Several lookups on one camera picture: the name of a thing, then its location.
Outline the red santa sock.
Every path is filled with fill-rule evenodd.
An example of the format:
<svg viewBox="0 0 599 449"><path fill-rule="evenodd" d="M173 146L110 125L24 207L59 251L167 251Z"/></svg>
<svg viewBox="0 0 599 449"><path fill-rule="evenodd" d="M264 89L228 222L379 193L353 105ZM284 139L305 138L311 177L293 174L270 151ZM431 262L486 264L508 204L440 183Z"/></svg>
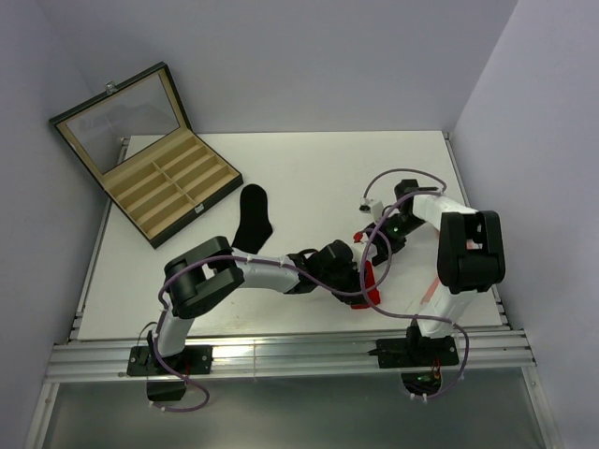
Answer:
<svg viewBox="0 0 599 449"><path fill-rule="evenodd" d="M381 297L379 290L374 287L375 283L376 279L374 276L373 264L370 261L367 261L365 266L365 287L368 290L367 295L371 303L378 306L381 303ZM365 300L350 306L352 310L365 310L370 307L371 305Z"/></svg>

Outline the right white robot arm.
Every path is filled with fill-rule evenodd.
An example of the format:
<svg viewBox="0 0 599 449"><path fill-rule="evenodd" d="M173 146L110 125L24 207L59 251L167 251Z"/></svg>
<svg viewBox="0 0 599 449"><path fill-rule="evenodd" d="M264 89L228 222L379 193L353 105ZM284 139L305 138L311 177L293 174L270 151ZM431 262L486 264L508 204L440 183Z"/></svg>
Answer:
<svg viewBox="0 0 599 449"><path fill-rule="evenodd" d="M414 319L420 333L404 344L407 358L423 365L437 353L435 339L449 336L476 297L503 281L501 221L495 211L466 207L415 179L401 181L394 193L396 206L384 208L365 199L360 209L373 217L365 234L373 241L375 266L386 263L422 225L437 232L436 286Z"/></svg>

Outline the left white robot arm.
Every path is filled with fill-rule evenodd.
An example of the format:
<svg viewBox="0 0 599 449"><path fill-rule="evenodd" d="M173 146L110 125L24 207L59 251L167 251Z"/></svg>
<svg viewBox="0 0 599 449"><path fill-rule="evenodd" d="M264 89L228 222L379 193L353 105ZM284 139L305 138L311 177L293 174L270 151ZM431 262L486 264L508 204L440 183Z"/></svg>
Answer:
<svg viewBox="0 0 599 449"><path fill-rule="evenodd" d="M164 311L151 334L148 358L161 373L171 373L182 364L194 320L238 289L304 295L321 287L350 307L367 303L354 252L338 239L320 250L267 257L232 247L219 236L166 263L164 273L158 294Z"/></svg>

